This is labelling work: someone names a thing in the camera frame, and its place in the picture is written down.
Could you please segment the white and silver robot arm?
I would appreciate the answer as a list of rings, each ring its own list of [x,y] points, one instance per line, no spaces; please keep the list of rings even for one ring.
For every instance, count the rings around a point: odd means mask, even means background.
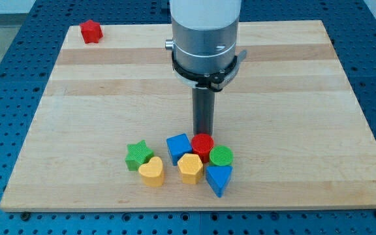
[[[213,74],[234,60],[241,0],[170,0],[174,59]]]

